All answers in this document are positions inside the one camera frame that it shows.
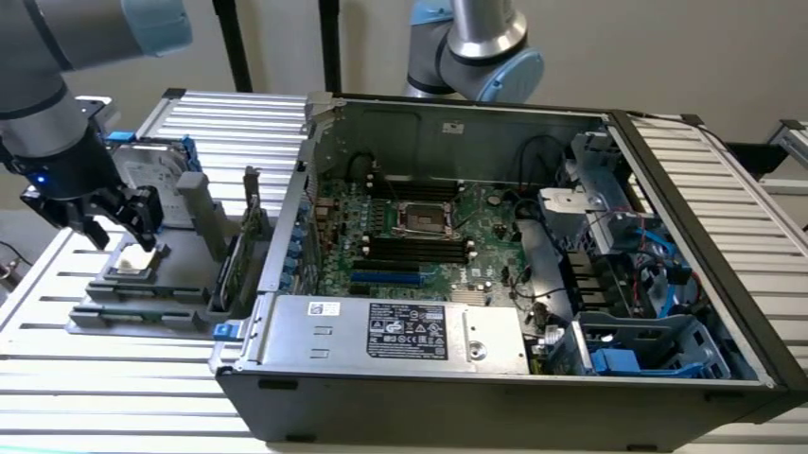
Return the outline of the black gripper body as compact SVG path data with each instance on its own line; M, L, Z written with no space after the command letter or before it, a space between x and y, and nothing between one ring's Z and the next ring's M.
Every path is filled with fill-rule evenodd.
M125 185L96 130L88 128L73 146L45 157L13 155L9 143L1 141L1 164L33 187L20 195L24 204L52 226L100 233L93 217L120 208Z

